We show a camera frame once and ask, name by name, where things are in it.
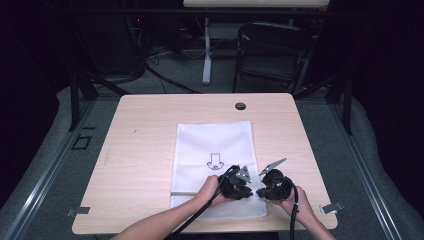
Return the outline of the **black metal stand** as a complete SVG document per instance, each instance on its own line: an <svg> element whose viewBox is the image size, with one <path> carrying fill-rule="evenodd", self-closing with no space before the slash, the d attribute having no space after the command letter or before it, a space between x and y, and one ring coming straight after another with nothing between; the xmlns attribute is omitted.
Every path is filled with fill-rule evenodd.
<svg viewBox="0 0 424 240"><path fill-rule="evenodd" d="M100 84L112 92L124 96L128 91L121 89L105 78L94 74L88 70L76 71L70 79L70 96L71 96L71 125L69 130L73 131L80 121L80 97L79 93L89 101L94 101L98 97L98 92L94 88L94 84Z"/></svg>
<svg viewBox="0 0 424 240"><path fill-rule="evenodd" d="M352 134L351 130L351 109L353 98L353 79L348 72L336 73L322 82L314 84L306 89L296 93L295 99L302 99L319 89L329 86L330 89L325 96L328 104L337 104L340 98L343 98L342 108L342 125L348 135Z"/></svg>

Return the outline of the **aluminium floor rail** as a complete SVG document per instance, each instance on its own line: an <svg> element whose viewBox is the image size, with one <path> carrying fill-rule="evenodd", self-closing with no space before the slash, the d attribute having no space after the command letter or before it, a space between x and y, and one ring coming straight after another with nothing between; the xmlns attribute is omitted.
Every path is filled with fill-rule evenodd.
<svg viewBox="0 0 424 240"><path fill-rule="evenodd" d="M355 171L359 176L359 179L386 236L386 239L403 240L391 214L389 213L385 201L383 200L380 191L378 190L376 183L371 176L368 166L365 163L365 160L354 140L354 137L348 134L343 125L341 110L335 104L329 104L328 107L333 115L336 125L338 126L339 132L350 149L350 152L353 156L353 165Z"/></svg>
<svg viewBox="0 0 424 240"><path fill-rule="evenodd" d="M94 240L75 234L72 225L102 140L95 111L94 102L85 103L73 131L68 130L68 110L59 111L53 129L0 210L0 240Z"/></svg>

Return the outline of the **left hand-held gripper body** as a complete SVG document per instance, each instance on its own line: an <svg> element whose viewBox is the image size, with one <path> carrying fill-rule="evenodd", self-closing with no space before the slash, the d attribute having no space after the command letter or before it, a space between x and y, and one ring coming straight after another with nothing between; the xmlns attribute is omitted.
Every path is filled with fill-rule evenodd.
<svg viewBox="0 0 424 240"><path fill-rule="evenodd" d="M251 182L251 177L246 166L232 165L224 174L218 177L220 193L228 199L241 200L246 194L245 187Z"/></svg>

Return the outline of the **white desk leg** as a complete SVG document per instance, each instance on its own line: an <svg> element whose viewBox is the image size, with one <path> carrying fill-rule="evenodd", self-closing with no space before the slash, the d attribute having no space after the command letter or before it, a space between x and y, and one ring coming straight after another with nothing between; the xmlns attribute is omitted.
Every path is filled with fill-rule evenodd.
<svg viewBox="0 0 424 240"><path fill-rule="evenodd" d="M212 59L211 59L211 44L210 44L210 23L208 18L206 18L204 22L204 38L205 38L205 59L204 59L202 83L204 85L209 85L211 83Z"/></svg>

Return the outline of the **person's right hand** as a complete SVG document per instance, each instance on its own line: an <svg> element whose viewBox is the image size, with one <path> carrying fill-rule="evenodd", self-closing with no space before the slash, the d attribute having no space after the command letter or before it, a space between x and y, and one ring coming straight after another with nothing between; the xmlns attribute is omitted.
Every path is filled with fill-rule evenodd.
<svg viewBox="0 0 424 240"><path fill-rule="evenodd" d="M289 216L293 214L293 207L297 206L295 219L301 224L308 222L314 217L314 212L308 201L307 195L300 186L296 186L292 189L287 199L273 200L272 203L282 208Z"/></svg>

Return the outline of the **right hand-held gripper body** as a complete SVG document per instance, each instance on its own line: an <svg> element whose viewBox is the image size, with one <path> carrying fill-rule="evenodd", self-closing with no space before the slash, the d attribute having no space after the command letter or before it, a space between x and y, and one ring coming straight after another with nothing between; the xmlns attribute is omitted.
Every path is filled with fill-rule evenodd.
<svg viewBox="0 0 424 240"><path fill-rule="evenodd" d="M278 169L284 161L286 158L270 163L259 173L263 176L262 183L265 185L265 195L268 195L269 200L287 199L291 194L293 182Z"/></svg>

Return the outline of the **black folding chair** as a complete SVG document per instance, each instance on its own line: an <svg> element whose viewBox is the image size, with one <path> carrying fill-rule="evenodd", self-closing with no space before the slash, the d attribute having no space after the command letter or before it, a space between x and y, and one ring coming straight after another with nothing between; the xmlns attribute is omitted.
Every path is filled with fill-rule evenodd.
<svg viewBox="0 0 424 240"><path fill-rule="evenodd" d="M232 92L244 76L278 82L291 94L296 90L314 45L303 28L254 21L237 33L237 55Z"/></svg>

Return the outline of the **white mesh laundry bag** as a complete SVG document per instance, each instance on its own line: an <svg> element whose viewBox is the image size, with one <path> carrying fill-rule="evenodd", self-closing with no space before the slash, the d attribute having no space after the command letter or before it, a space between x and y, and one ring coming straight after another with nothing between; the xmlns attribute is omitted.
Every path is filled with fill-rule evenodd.
<svg viewBox="0 0 424 240"><path fill-rule="evenodd" d="M231 166L248 170L251 195L208 208L202 219L242 219L267 214L256 191L262 187L249 121L180 124L177 127L170 206L190 200L210 175L220 176Z"/></svg>

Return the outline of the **person's left hand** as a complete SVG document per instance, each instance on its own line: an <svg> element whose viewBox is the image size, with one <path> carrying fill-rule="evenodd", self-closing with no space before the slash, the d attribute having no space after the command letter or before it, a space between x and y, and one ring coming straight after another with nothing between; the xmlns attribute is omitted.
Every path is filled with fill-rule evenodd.
<svg viewBox="0 0 424 240"><path fill-rule="evenodd" d="M200 188L199 192L194 197L194 202L199 206L204 206L209 200L212 200L211 207L217 206L224 202L229 202L221 193L216 194L218 189L218 177L210 175L207 177L205 183Z"/></svg>

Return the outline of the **black equipment cabinet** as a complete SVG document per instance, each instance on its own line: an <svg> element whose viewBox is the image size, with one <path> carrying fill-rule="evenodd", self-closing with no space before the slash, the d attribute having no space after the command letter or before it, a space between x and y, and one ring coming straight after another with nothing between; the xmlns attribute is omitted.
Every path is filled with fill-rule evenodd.
<svg viewBox="0 0 424 240"><path fill-rule="evenodd" d="M140 58L134 33L125 17L80 16L81 33L96 70L102 75L140 76L145 61Z"/></svg>

